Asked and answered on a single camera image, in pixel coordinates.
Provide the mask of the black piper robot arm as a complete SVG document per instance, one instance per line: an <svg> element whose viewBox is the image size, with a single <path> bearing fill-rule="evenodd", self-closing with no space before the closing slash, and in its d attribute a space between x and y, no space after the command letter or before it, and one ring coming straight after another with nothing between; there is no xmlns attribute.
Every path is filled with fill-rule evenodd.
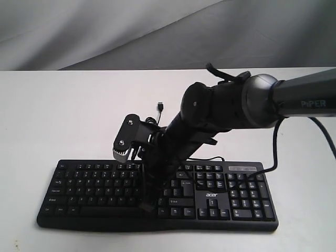
<svg viewBox="0 0 336 252"><path fill-rule="evenodd" d="M145 164L140 208L152 212L161 190L182 162L206 141L236 129L278 128L289 117L335 116L335 70L290 80L249 71L231 76L207 64L220 78L208 87L196 82L183 94L180 111L151 135L152 147L143 148Z"/></svg>

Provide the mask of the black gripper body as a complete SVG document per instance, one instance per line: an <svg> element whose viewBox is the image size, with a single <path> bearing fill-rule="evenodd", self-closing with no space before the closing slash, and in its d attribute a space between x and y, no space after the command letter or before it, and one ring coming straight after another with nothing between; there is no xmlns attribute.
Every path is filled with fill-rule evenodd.
<svg viewBox="0 0 336 252"><path fill-rule="evenodd" d="M141 146L138 157L144 164L144 179L151 189L161 189L182 161L188 159L217 133L191 127L166 127L152 133L151 143Z"/></svg>

